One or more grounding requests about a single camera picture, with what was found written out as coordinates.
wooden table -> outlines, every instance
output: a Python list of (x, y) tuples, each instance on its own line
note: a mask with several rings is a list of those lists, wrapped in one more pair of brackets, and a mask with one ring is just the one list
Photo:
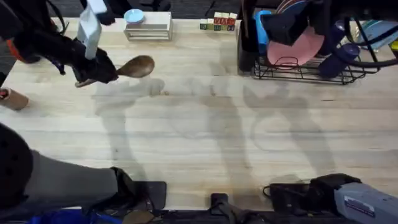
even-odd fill
[(100, 46), (116, 65), (153, 56), (149, 78), (76, 89), (70, 68), (17, 62), (5, 86), (31, 101), (1, 108), (0, 121), (43, 155), (166, 181), (167, 208), (206, 208), (226, 192), (267, 209), (262, 186), (337, 172), (398, 196), (396, 68), (347, 86), (259, 81), (237, 75), (235, 32), (174, 20), (171, 42), (128, 42), (123, 28), (103, 27)]

black wire rack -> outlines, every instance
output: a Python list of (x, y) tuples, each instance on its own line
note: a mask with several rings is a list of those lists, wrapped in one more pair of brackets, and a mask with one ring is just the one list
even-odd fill
[[(363, 28), (359, 21), (357, 21), (360, 35), (363, 40), (368, 43), (368, 49), (361, 49), (361, 54), (356, 58), (357, 61), (362, 62), (361, 57), (370, 54), (368, 62), (377, 62), (376, 54), (368, 42)], [(297, 63), (278, 64), (279, 60), (289, 58), (290, 61)], [(283, 79), (296, 80), (305, 82), (320, 82), (320, 83), (334, 83), (346, 85), (355, 82), (357, 79), (364, 78), (367, 74), (375, 74), (380, 71), (380, 68), (360, 68), (348, 65), (342, 72), (334, 78), (323, 78), (319, 72), (319, 65), (326, 59), (326, 57), (314, 57), (304, 65), (299, 65), (297, 58), (284, 57), (276, 61), (275, 64), (270, 64), (266, 56), (258, 56), (253, 65), (252, 77), (257, 79)]]

blue object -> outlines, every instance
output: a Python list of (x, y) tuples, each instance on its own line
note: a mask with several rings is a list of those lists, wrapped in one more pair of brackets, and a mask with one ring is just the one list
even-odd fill
[(108, 215), (84, 215), (79, 209), (62, 209), (56, 212), (48, 212), (39, 217), (33, 217), (28, 224), (93, 224), (97, 221), (100, 223), (122, 224), (122, 220), (113, 218)]
[(257, 42), (259, 44), (259, 53), (265, 54), (267, 52), (267, 44), (269, 42), (268, 35), (261, 22), (261, 15), (269, 15), (270, 11), (262, 10), (257, 12), (253, 18), (256, 21)]
[(318, 54), (322, 56), (326, 56), (331, 53), (332, 47), (336, 47), (343, 37), (345, 36), (344, 31), (344, 22), (337, 21), (330, 28), (329, 35), (326, 35), (325, 40), (323, 41), (321, 49), (318, 51)]
[[(368, 40), (374, 39), (381, 34), (385, 33), (389, 29), (398, 26), (398, 22), (392, 22), (392, 21), (370, 21), (368, 22), (364, 27), (364, 32)], [(379, 42), (376, 42), (372, 44), (372, 48), (374, 50), (380, 49), (384, 45), (388, 45), (393, 43), (398, 38), (398, 32), (395, 32), (394, 34), (390, 35), (389, 37), (385, 38), (384, 40), (380, 40)], [(363, 36), (359, 33), (358, 40), (357, 42), (364, 42)]]
[[(337, 49), (338, 55), (342, 56), (345, 60), (352, 62), (359, 55), (361, 50), (355, 44), (348, 43)], [(334, 54), (331, 54), (319, 65), (319, 72), (322, 78), (335, 78), (337, 77), (346, 67), (347, 63), (339, 60)]]
[(140, 9), (130, 9), (124, 13), (123, 18), (128, 23), (138, 23), (144, 19), (144, 12)]

wooden block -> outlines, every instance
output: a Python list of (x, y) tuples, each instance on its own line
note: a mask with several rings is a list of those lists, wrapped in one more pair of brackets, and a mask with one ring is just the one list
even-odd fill
[(207, 19), (207, 29), (214, 30), (214, 19)]
[(221, 30), (221, 25), (220, 24), (214, 24), (214, 31), (220, 31)]
[(207, 29), (207, 19), (200, 19), (200, 29), (202, 30)]
[(235, 30), (235, 25), (228, 25), (227, 30), (228, 31), (234, 31)]
[(229, 13), (222, 13), (222, 18), (221, 18), (221, 25), (227, 25), (228, 24), (228, 19), (229, 19)]
[(228, 18), (228, 25), (235, 25), (236, 18), (238, 17), (235, 13), (230, 13)]
[(221, 19), (223, 17), (223, 14), (220, 12), (215, 12), (214, 13), (214, 24), (221, 24)]

dish rack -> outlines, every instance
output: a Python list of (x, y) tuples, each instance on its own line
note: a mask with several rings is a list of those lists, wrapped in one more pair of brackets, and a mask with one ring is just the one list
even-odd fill
[[(265, 57), (258, 56), (254, 61), (252, 77), (257, 79), (275, 78), (346, 85), (355, 82), (355, 80), (359, 78), (364, 78), (366, 74), (374, 74), (380, 71), (380, 68), (365, 69), (348, 65), (335, 78), (325, 79), (320, 76), (318, 69), (319, 64), (321, 64), (324, 59), (326, 59), (326, 57), (314, 57), (304, 65), (271, 65), (267, 63)], [(360, 56), (358, 56), (356, 60), (362, 62)]]

